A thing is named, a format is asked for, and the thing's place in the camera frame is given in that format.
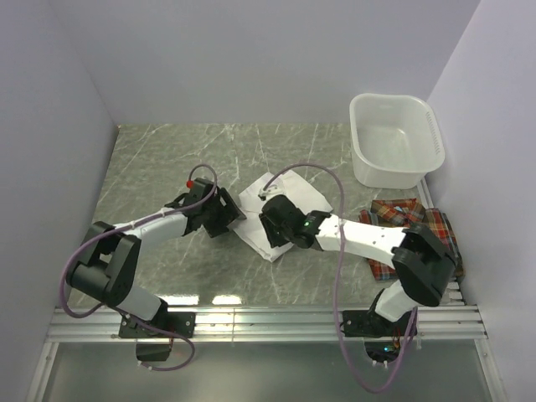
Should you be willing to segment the white long sleeve shirt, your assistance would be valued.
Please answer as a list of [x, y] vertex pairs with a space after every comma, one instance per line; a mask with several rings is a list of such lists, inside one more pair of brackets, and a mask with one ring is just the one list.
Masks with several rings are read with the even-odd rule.
[[266, 173], [239, 194], [245, 219], [233, 231], [263, 259], [273, 262], [293, 247], [278, 229], [300, 229], [312, 211], [332, 212], [331, 204], [302, 176], [290, 170], [270, 183]]

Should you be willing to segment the plaid shirt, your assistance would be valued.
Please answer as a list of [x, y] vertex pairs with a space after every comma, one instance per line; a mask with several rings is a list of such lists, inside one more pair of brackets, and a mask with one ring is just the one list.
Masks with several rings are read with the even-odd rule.
[[358, 222], [386, 228], [408, 228], [404, 233], [408, 234], [416, 245], [421, 244], [422, 235], [428, 239], [433, 233], [454, 256], [454, 276], [465, 275], [455, 231], [447, 215], [437, 208], [426, 208], [417, 198], [376, 199], [369, 210], [360, 211]]

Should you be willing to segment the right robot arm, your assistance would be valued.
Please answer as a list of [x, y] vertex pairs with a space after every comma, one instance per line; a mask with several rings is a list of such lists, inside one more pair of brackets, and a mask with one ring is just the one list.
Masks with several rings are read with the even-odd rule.
[[408, 323], [414, 308], [439, 306], [456, 268], [451, 250], [420, 223], [380, 227], [318, 210], [304, 214], [285, 195], [262, 206], [260, 222], [272, 246], [349, 253], [394, 269], [396, 281], [379, 292], [366, 312], [343, 314], [357, 337], [386, 337]]

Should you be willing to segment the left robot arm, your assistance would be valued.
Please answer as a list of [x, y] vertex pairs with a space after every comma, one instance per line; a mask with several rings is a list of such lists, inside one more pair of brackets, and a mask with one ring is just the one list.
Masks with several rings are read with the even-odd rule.
[[125, 224], [91, 225], [83, 244], [66, 263], [60, 289], [70, 286], [100, 306], [135, 316], [148, 336], [161, 336], [169, 324], [167, 304], [134, 284], [140, 254], [200, 228], [209, 237], [217, 237], [244, 219], [225, 188], [204, 178], [190, 180], [186, 193], [156, 213]]

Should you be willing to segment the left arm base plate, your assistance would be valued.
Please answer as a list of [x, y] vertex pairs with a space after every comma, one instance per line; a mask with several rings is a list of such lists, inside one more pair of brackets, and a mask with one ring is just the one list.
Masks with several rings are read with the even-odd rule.
[[144, 322], [157, 330], [147, 329], [136, 323], [132, 318], [123, 317], [119, 326], [119, 338], [146, 339], [146, 338], [165, 338], [162, 333], [173, 332], [185, 338], [193, 336], [196, 321], [195, 312], [167, 312], [162, 317], [155, 318], [150, 322]]

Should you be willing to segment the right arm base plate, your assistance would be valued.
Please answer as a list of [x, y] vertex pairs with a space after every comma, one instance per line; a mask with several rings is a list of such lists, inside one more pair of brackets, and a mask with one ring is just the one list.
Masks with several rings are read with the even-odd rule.
[[343, 338], [394, 338], [417, 334], [417, 318], [405, 313], [398, 321], [391, 322], [380, 315], [365, 310], [333, 312], [338, 339]]

